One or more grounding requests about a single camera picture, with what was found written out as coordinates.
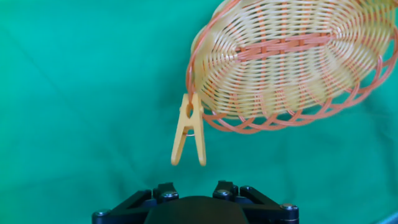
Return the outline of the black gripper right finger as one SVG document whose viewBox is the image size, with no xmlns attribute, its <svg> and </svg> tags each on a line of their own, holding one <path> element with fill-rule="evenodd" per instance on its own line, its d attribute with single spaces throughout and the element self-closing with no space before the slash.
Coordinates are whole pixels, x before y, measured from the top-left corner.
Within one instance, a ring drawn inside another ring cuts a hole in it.
<svg viewBox="0 0 398 224">
<path fill-rule="evenodd" d="M 220 180 L 212 197 L 236 205 L 238 211 L 231 213 L 244 218 L 247 223 L 299 224 L 298 206 L 279 204 L 249 185 L 239 187 Z"/>
</svg>

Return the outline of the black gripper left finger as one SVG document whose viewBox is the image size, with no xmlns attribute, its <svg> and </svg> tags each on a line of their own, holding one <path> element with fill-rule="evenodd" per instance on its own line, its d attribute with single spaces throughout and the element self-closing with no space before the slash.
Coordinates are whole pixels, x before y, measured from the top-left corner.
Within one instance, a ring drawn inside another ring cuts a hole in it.
<svg viewBox="0 0 398 224">
<path fill-rule="evenodd" d="M 152 208 L 179 199 L 173 183 L 159 184 L 154 189 L 139 190 L 113 209 L 97 210 L 92 224 L 143 224 Z"/>
</svg>

